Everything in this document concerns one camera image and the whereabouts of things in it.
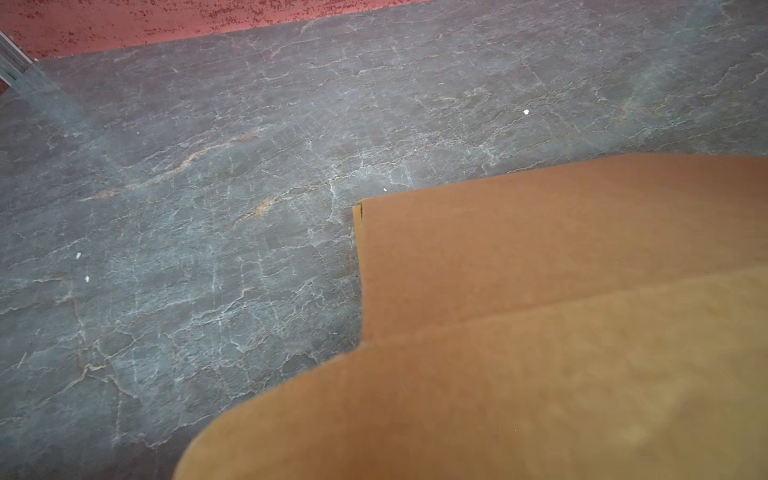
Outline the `brown cardboard box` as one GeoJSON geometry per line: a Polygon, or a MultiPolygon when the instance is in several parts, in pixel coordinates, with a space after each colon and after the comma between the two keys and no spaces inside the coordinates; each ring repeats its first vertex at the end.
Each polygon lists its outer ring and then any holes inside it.
{"type": "Polygon", "coordinates": [[[763,479],[767,161],[629,154],[360,201],[360,345],[178,479],[763,479]]]}

